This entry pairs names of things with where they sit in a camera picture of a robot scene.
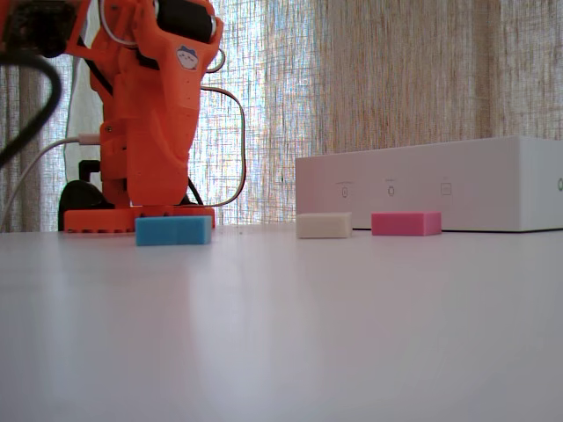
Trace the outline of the orange gripper black servo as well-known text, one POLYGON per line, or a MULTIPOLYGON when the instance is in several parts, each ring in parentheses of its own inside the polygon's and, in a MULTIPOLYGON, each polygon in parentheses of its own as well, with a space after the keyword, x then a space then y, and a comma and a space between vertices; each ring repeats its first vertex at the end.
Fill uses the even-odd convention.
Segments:
MULTIPOLYGON (((107 25, 105 1, 98 1, 99 23, 107 25)), ((223 32, 215 15, 193 1, 152 1, 158 26, 165 30, 135 30, 143 68, 125 68, 114 79, 116 117, 128 120, 127 187, 139 206, 175 206, 186 194, 187 162, 199 119, 201 80, 223 67, 219 47, 223 32), (221 59, 208 68, 216 54, 221 59)), ((82 57, 100 82, 109 82, 96 62, 82 57)))

